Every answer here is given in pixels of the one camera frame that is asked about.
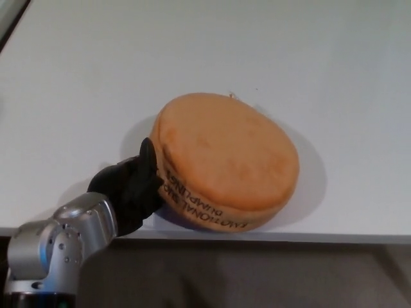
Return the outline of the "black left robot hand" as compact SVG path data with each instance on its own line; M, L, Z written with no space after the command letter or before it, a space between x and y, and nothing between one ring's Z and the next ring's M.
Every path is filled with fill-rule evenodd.
M153 142L143 139L139 154L98 172L87 190L105 195L114 210L117 236L129 235L159 210L164 201L159 189L164 180L157 175Z

